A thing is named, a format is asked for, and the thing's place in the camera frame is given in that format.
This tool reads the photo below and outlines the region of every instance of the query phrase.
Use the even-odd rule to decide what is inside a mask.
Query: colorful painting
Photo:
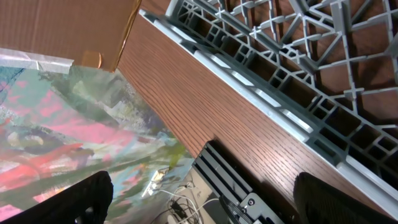
[[[142,198],[155,171],[169,167],[163,186],[173,191],[192,162],[119,72],[0,67],[0,221],[106,170],[106,222],[148,223],[170,198]]]

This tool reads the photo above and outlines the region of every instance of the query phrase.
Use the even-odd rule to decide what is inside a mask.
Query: clear tape
[[[68,74],[73,60],[0,48],[0,66]]]

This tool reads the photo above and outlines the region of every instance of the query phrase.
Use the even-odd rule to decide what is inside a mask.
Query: wood grain surface
[[[142,8],[164,14],[168,4],[143,0]],[[276,189],[274,196],[281,195],[280,201],[294,204],[295,177],[305,171],[382,211],[141,16],[134,22],[119,69],[193,156],[217,137],[259,183]]]

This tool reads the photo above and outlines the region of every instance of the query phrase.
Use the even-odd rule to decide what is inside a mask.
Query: white cable
[[[196,214],[196,213],[198,212],[198,210],[197,210],[195,204],[192,202],[192,200],[191,200],[190,198],[187,198],[187,197],[181,196],[181,195],[176,195],[176,194],[173,194],[172,192],[168,192],[168,191],[166,191],[166,190],[159,190],[159,191],[168,193],[168,194],[173,195],[173,196],[175,196],[175,197],[185,198],[185,199],[189,200],[189,202],[191,202],[191,204],[192,204],[192,206],[193,206],[194,212],[193,212],[188,218],[190,218],[193,214]],[[198,214],[198,220],[199,220],[199,224],[202,224],[201,218],[200,218],[199,214]]]
[[[198,212],[199,212],[199,209],[203,208],[203,206],[205,206],[207,203],[209,203],[209,202],[214,202],[215,200],[218,200],[218,198],[213,198],[213,199],[210,199],[210,200],[208,200],[207,202],[203,203],[203,205],[201,205],[201,207],[199,207],[198,210],[194,211],[190,216],[188,216],[188,217],[185,218],[184,220],[178,222],[177,224],[180,224],[180,223],[183,223],[183,222],[187,221],[187,220],[188,220],[189,218],[191,218],[194,214],[198,213]]]

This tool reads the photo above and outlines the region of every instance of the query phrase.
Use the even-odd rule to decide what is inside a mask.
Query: gray plastic rack
[[[372,0],[365,0],[353,16],[349,0],[289,0],[294,12],[281,16],[274,15],[273,0],[240,0],[233,9],[222,0],[171,0],[164,16],[144,10],[140,15],[398,219],[397,125],[371,122],[359,112],[362,97],[398,94],[398,35],[393,23],[398,9],[388,0],[380,2],[383,12],[365,21],[360,18]],[[255,26],[251,12],[260,7],[269,10],[267,19]],[[326,7],[330,14],[324,12]],[[289,28],[278,37],[277,26],[285,22]],[[352,56],[350,35],[379,25],[387,27],[385,51]],[[300,26],[303,37],[292,40]],[[310,33],[308,26],[321,32]],[[326,38],[333,41],[314,57],[312,42]],[[330,62],[341,43],[343,59]],[[355,65],[375,58],[391,60],[395,85],[369,89],[356,82]],[[271,73],[261,77],[252,69],[254,64]],[[334,95],[317,85],[317,73],[338,67],[345,67],[349,88]],[[303,90],[289,93],[292,82]]]

